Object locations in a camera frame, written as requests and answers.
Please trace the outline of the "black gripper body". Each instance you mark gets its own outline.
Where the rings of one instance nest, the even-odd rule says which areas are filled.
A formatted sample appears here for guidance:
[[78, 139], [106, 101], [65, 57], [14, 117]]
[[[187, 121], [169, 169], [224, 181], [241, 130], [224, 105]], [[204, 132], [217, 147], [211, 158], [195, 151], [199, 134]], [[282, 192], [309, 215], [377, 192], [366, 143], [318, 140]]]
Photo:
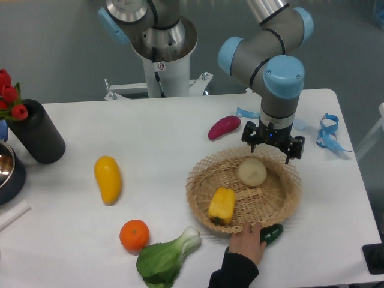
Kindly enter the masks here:
[[291, 136], [294, 118], [294, 116], [287, 118], [259, 116], [257, 125], [252, 121], [246, 123], [241, 140], [248, 145], [255, 143], [256, 146], [266, 144], [276, 147], [285, 155], [287, 151], [293, 150], [294, 158], [301, 159], [304, 152], [305, 137]]

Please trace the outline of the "person's hand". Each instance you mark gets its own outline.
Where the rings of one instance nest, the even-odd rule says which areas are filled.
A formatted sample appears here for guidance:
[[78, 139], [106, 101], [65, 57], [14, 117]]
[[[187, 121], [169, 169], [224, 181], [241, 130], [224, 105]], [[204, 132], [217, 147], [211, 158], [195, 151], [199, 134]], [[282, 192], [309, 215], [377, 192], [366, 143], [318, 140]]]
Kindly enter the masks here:
[[243, 255], [258, 265], [266, 248], [266, 242], [260, 241], [261, 223], [245, 223], [242, 231], [231, 236], [229, 252]]

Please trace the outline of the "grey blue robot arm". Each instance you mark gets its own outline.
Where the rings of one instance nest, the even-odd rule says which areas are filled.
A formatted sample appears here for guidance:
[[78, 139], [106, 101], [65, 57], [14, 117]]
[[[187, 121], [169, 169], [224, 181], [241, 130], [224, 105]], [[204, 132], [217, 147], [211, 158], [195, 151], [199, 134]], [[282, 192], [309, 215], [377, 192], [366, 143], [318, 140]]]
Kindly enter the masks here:
[[[249, 1], [248, 6], [260, 31], [249, 40], [227, 39], [218, 53], [221, 69], [262, 99], [259, 121], [246, 124], [242, 140], [251, 148], [265, 143], [288, 160], [299, 159], [305, 139], [293, 137], [291, 130], [305, 70], [289, 52], [312, 34], [313, 19], [287, 1]], [[197, 32], [181, 16], [178, 1], [106, 1], [98, 16], [112, 38], [131, 44], [141, 57], [151, 98], [189, 95]]]

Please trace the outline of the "black sleeved forearm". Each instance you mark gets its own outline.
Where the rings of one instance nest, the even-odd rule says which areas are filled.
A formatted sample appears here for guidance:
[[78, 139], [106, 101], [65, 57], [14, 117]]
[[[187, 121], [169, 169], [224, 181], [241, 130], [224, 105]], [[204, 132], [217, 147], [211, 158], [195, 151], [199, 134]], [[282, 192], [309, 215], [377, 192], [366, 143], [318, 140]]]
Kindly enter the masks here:
[[225, 252], [221, 268], [211, 274], [208, 287], [248, 288], [258, 274], [257, 266], [249, 258], [238, 253]]

